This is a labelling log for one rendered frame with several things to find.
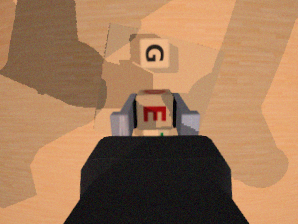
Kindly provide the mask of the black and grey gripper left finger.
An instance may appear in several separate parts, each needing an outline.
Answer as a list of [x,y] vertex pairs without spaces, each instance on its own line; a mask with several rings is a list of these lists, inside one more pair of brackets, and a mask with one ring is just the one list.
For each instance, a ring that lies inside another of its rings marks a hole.
[[137,93],[131,93],[120,111],[110,115],[112,136],[132,136],[134,128],[137,128]]

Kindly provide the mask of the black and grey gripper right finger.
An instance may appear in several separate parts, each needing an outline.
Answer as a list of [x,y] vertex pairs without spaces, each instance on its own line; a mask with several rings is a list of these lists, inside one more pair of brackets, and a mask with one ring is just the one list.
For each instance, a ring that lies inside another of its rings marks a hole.
[[178,135],[199,135],[200,114],[190,111],[179,93],[172,93],[173,99],[173,128]]

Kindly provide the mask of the cream block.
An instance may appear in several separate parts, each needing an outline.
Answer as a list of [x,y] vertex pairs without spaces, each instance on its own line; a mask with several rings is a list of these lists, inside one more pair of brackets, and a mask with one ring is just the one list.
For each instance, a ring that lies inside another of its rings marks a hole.
[[136,96],[137,129],[171,130],[173,99],[169,89],[140,89]]
[[169,135],[169,130],[143,130],[143,136]]
[[168,68],[169,39],[144,38],[140,39],[140,67]]

